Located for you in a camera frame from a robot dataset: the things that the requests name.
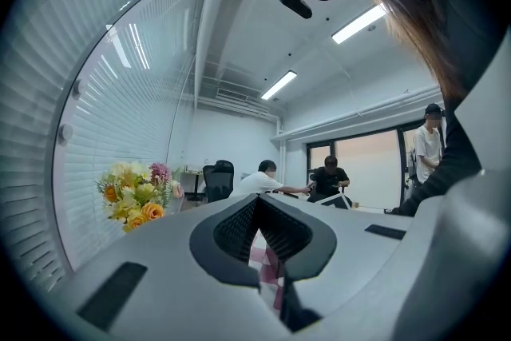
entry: window frame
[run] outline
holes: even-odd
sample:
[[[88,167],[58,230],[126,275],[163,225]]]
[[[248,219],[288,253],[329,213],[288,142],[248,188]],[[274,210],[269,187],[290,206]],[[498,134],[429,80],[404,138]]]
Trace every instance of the window frame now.
[[[396,131],[398,134],[398,144],[399,144],[399,156],[401,158],[401,198],[399,204],[402,204],[405,197],[405,173],[406,173],[406,146],[405,146],[405,137],[404,133],[406,131],[411,131],[412,129],[417,129],[422,124],[424,124],[424,120],[416,120],[411,122],[406,122],[400,125],[394,125],[392,127],[384,128],[384,129],[376,129],[375,131],[370,131],[368,133],[358,133],[355,135],[350,135],[349,137],[335,138],[325,141],[317,141],[311,142],[307,144],[307,172],[306,172],[306,184],[309,183],[309,174],[313,169],[311,169],[311,149],[313,148],[321,148],[323,146],[330,146],[330,154],[336,157],[335,151],[335,142],[337,141],[345,141],[353,138],[367,137],[370,135],[375,135],[377,133],[388,133],[389,131]]]

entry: orange rose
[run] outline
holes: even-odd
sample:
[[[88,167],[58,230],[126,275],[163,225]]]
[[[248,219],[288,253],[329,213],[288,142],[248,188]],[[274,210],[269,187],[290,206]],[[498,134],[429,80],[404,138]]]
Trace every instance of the orange rose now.
[[[132,231],[133,229],[138,228],[142,224],[147,222],[147,217],[142,215],[142,213],[138,210],[130,210],[128,220],[126,223],[126,226],[128,227],[125,229],[125,232]]]
[[[159,204],[145,204],[141,211],[148,220],[160,219],[165,216],[165,210]]]
[[[111,184],[105,188],[105,199],[108,202],[117,202],[117,194],[115,192],[115,187]]]

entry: black t-shirt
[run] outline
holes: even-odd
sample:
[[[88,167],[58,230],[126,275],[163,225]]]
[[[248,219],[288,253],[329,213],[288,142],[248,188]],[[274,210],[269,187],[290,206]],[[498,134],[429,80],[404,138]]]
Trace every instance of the black t-shirt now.
[[[342,168],[337,168],[333,175],[329,175],[325,167],[322,166],[321,168],[317,168],[315,170],[314,175],[311,176],[311,179],[317,183],[316,193],[332,196],[339,193],[339,187],[337,184],[339,182],[344,182],[349,178]]]

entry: pink flower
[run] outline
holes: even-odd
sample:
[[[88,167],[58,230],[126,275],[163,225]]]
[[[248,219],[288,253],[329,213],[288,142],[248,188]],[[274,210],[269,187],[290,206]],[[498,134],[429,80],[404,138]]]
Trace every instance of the pink flower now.
[[[177,180],[172,181],[172,196],[175,198],[184,196],[184,189],[181,188],[181,184]]]
[[[158,179],[160,182],[167,182],[168,180],[171,180],[171,174],[166,164],[155,162],[150,166],[150,168],[152,171],[151,181],[153,183],[156,182],[156,179]]]

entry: camera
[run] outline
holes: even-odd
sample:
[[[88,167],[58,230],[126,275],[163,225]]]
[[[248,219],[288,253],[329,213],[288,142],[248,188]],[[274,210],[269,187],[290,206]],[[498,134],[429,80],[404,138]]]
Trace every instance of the camera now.
[[[312,17],[312,10],[304,0],[280,0],[280,2],[303,18]]]

